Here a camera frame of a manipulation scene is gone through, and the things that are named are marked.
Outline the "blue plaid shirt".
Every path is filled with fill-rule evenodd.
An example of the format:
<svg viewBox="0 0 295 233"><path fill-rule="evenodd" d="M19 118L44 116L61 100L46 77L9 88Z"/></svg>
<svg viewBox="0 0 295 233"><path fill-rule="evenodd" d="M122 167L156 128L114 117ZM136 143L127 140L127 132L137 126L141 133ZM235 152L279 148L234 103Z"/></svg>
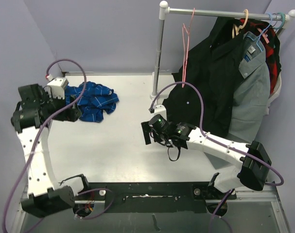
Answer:
<svg viewBox="0 0 295 233"><path fill-rule="evenodd" d="M118 102L119 97L113 89L88 81L83 96L77 101L81 112L79 119L100 123L104 119L104 112L114 112Z"/></svg>

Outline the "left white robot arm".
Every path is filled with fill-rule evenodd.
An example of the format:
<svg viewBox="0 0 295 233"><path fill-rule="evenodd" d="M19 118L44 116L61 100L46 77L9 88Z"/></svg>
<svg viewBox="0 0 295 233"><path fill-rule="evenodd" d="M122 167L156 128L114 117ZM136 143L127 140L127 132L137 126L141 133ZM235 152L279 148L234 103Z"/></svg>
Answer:
<svg viewBox="0 0 295 233"><path fill-rule="evenodd" d="M91 192L83 174L59 183L52 168L48 148L53 121L50 116L66 106L67 86L66 79L57 78L45 87L38 84L19 87L21 100L11 117L27 164L28 191L21 207L39 218L74 208L76 196L84 200Z"/></svg>

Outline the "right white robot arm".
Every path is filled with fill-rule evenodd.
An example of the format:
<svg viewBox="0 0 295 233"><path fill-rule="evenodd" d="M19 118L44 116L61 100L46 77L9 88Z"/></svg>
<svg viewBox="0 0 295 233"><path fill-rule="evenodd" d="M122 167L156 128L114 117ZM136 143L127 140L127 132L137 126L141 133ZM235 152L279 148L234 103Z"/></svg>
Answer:
<svg viewBox="0 0 295 233"><path fill-rule="evenodd" d="M263 190L271 160L261 143L223 139L188 123L168 122L160 114L142 122L141 127L147 145L154 141L167 148L197 150L231 163L234 166L231 171L215 173L211 178L208 186L211 197L218 199L227 191L242 186Z"/></svg>

